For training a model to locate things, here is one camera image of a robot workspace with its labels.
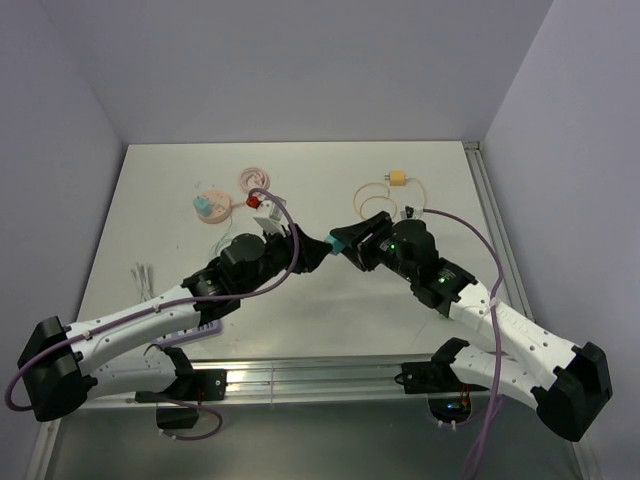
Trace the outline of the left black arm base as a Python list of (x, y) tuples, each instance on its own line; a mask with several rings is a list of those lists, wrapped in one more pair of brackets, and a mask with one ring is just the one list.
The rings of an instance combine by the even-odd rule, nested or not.
[[(222, 401), (226, 386), (226, 370), (196, 370), (190, 379), (179, 380), (164, 392), (136, 392), (134, 401), (156, 405), (156, 426), (161, 435), (175, 441), (198, 441), (221, 430), (223, 417), (209, 402)], [(198, 422), (205, 419), (213, 421), (213, 428), (206, 433), (193, 433)]]

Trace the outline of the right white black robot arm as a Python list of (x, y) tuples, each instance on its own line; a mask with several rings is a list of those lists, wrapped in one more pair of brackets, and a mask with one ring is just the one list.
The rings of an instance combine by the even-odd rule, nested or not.
[(335, 228), (330, 241), (358, 269), (383, 265), (408, 281), (420, 303), (492, 341), (509, 360), (498, 363), (468, 341), (452, 338), (432, 357), (443, 389), (460, 383), (496, 387), (535, 410), (552, 432), (579, 441), (613, 395), (605, 352), (579, 346), (538, 326), (496, 299), (471, 273), (442, 257), (424, 221), (393, 222), (380, 212)]

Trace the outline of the teal charger plug with cable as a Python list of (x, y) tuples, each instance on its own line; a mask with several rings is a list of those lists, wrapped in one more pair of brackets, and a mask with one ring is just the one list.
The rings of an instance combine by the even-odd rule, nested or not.
[(204, 195), (198, 195), (193, 200), (193, 206), (196, 213), (203, 217), (208, 217), (212, 213), (212, 205), (209, 198)]

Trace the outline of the blue adapter plug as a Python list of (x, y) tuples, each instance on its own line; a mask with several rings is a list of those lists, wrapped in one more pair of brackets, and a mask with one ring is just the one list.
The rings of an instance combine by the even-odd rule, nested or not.
[(325, 242), (331, 246), (331, 254), (334, 256), (340, 255), (345, 249), (345, 244), (331, 235), (325, 238)]

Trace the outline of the round pink power strip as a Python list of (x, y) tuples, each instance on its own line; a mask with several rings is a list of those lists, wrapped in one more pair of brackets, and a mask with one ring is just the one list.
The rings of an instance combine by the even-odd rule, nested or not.
[(198, 219), (201, 222), (205, 224), (219, 224), (225, 221), (231, 215), (233, 209), (233, 201), (231, 196), (226, 191), (220, 189), (211, 189), (198, 195), (204, 195), (208, 197), (212, 205), (212, 213), (208, 217), (203, 217), (196, 213)]

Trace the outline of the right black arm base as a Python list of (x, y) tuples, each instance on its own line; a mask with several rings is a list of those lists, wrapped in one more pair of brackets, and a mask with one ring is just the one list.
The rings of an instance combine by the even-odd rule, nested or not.
[(472, 414), (472, 392), (486, 391), (485, 387), (461, 382), (448, 365), (433, 361), (406, 362), (394, 377), (407, 395), (424, 394), (429, 410), (442, 422), (464, 422)]

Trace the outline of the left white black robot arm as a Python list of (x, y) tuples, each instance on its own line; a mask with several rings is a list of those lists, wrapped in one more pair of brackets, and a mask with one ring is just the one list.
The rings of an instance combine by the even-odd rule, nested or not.
[(164, 335), (195, 330), (266, 294), (290, 274), (310, 273), (332, 251), (299, 226), (236, 236), (207, 266), (158, 297), (101, 318), (63, 325), (53, 316), (34, 327), (18, 361), (27, 410), (39, 422), (64, 417), (120, 381), (110, 361)]

